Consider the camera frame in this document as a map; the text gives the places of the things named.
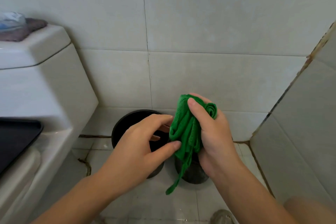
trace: white ceramic toilet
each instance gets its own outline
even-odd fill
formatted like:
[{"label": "white ceramic toilet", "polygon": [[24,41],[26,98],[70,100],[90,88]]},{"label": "white ceramic toilet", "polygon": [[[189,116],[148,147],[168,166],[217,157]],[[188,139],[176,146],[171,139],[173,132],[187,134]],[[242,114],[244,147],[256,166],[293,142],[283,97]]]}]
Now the white ceramic toilet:
[{"label": "white ceramic toilet", "polygon": [[36,119],[44,129],[0,177],[0,223],[25,223],[98,100],[64,28],[19,43],[0,41],[0,117]]}]

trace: plastic bag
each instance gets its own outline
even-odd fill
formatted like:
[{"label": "plastic bag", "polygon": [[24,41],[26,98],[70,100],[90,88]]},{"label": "plastic bag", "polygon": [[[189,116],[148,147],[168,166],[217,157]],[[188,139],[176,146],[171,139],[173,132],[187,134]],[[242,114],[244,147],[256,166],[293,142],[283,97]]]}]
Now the plastic bag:
[{"label": "plastic bag", "polygon": [[12,31],[26,26],[26,18],[16,12],[0,13],[0,32]]}]

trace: toilet tank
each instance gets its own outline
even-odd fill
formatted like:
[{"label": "toilet tank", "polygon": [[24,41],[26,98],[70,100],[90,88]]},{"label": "toilet tank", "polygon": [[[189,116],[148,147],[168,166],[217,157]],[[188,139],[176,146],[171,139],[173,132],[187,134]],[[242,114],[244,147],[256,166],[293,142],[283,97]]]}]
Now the toilet tank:
[{"label": "toilet tank", "polygon": [[63,27],[0,41],[0,103],[0,116],[40,120],[45,132],[86,125],[98,100]]}]

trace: green towel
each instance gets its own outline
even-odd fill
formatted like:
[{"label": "green towel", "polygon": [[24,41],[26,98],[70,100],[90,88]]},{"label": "green towel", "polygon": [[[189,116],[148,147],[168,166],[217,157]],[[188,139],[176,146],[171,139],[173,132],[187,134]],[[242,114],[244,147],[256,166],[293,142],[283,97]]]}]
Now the green towel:
[{"label": "green towel", "polygon": [[201,126],[189,110],[187,103],[189,98],[195,99],[213,119],[216,119],[217,116],[217,107],[214,103],[205,104],[202,99],[190,94],[180,96],[175,118],[170,126],[169,138],[171,141],[179,140],[182,142],[181,148],[175,152],[175,156],[182,162],[182,169],[174,184],[166,190],[166,195],[172,193],[178,185],[184,172],[191,164],[192,154],[194,152],[199,153],[203,147]]}]

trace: black cup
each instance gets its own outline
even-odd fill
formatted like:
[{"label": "black cup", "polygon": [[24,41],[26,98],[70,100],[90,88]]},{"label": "black cup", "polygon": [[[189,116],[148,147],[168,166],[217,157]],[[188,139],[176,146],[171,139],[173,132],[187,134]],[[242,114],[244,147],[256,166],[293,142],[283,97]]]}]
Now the black cup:
[{"label": "black cup", "polygon": [[[175,169],[178,173],[181,172],[182,162],[175,156]],[[182,179],[188,183],[192,184],[201,184],[205,182],[209,176],[204,172],[203,168],[200,165],[200,161],[198,159],[198,154],[193,153],[191,156],[191,165],[184,172]]]},{"label": "black cup", "polygon": [[[124,117],[122,117],[114,126],[113,130],[112,130],[112,146],[113,148],[116,147],[117,143],[119,142],[120,138],[123,136],[123,134],[126,132],[126,130],[140,122],[141,120],[145,119],[146,117],[150,116],[151,114],[161,114],[157,111],[154,110],[137,110],[134,112],[130,112],[128,114],[126,114]],[[159,136],[160,140],[157,141],[150,141],[149,142],[149,146],[150,146],[150,150],[153,152],[159,148],[161,148],[162,146],[164,146],[169,139],[169,133],[164,133],[160,130],[157,130],[154,135]],[[155,175],[157,175],[163,168],[164,162],[162,162],[161,165],[159,165],[148,177],[148,178],[152,178]]]}]

